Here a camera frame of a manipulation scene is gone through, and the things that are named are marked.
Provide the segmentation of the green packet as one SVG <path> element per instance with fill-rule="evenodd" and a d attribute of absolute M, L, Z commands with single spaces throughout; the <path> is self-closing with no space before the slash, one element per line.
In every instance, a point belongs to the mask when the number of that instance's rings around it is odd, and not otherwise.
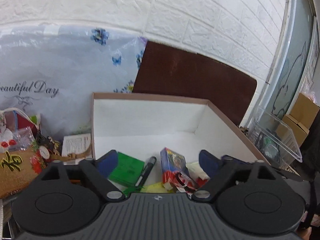
<path fill-rule="evenodd" d="M 144 162 L 121 152 L 117 152 L 117 155 L 118 165 L 108 179 L 121 186 L 134 187 L 144 168 Z"/>

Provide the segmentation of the black pen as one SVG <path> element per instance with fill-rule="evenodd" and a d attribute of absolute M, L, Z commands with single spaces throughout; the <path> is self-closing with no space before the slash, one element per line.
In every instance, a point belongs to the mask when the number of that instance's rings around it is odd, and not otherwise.
<path fill-rule="evenodd" d="M 141 188 L 145 184 L 149 174 L 151 173 L 155 163 L 157 161 L 157 158 L 152 156 L 144 165 L 144 168 L 142 169 L 138 180 L 135 183 L 135 188 Z"/>

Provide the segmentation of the blue red card box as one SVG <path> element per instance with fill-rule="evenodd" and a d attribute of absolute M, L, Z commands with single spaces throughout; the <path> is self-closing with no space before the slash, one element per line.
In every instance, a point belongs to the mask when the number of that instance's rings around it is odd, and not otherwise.
<path fill-rule="evenodd" d="M 184 156 L 165 147 L 161 150 L 160 157 L 162 183 L 166 190 L 177 189 L 187 193 L 194 193 L 197 190 L 197 184 L 190 177 Z"/>

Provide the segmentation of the brown insole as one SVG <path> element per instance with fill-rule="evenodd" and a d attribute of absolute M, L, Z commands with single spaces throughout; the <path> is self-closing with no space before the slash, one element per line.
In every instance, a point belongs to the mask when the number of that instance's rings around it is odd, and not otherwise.
<path fill-rule="evenodd" d="M 30 127 L 1 134 L 0 191 L 7 198 L 26 188 L 46 164 Z"/>

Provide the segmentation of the orange white booklet box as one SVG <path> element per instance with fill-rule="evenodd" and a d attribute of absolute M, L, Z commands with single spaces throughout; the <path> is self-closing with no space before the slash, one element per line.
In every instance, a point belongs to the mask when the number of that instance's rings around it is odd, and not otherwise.
<path fill-rule="evenodd" d="M 91 134 L 64 136 L 61 155 L 70 160 L 83 159 L 92 155 Z"/>

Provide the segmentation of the yellow packet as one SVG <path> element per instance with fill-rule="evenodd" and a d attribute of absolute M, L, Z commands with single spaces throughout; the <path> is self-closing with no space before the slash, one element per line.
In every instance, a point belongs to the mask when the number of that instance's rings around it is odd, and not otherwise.
<path fill-rule="evenodd" d="M 143 186 L 140 190 L 141 193 L 174 193 L 173 189 L 167 190 L 161 182 L 154 183 L 148 186 Z"/>

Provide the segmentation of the tan cardboard storage box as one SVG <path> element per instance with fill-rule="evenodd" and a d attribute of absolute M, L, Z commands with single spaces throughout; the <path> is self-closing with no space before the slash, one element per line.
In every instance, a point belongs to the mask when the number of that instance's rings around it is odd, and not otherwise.
<path fill-rule="evenodd" d="M 194 163 L 199 152 L 254 162 L 263 155 L 226 115 L 205 99 L 138 93 L 92 95 L 92 153 L 116 150 L 139 160 L 170 150 Z"/>

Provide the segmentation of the clear plastic container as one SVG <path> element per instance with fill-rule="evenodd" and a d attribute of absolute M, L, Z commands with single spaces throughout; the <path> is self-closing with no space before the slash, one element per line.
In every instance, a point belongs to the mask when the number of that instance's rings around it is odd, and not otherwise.
<path fill-rule="evenodd" d="M 302 162 L 292 128 L 262 107 L 254 111 L 248 138 L 274 167 L 285 170 L 295 160 Z"/>

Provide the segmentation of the cardboard boxes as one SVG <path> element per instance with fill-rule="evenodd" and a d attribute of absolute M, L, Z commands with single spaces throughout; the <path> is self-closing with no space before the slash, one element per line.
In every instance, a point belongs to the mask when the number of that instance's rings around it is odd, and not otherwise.
<path fill-rule="evenodd" d="M 283 116 L 282 122 L 292 129 L 299 147 L 308 136 L 318 112 L 319 106 L 305 94 L 299 93 L 291 112 Z"/>

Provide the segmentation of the floral plastic bag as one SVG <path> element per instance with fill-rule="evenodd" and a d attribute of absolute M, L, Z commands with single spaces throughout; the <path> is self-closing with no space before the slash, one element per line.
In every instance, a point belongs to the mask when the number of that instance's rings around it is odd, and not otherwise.
<path fill-rule="evenodd" d="M 92 94 L 132 92 L 146 44 L 113 29 L 3 29 L 1 109 L 39 114 L 43 135 L 56 139 L 89 132 Z"/>

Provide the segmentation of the dark brown wooden board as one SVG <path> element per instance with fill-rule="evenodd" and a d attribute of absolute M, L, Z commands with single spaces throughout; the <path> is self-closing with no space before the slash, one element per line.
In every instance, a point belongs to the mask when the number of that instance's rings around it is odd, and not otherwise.
<path fill-rule="evenodd" d="M 207 99 L 239 126 L 256 88 L 254 78 L 227 64 L 149 41 L 133 92 Z"/>

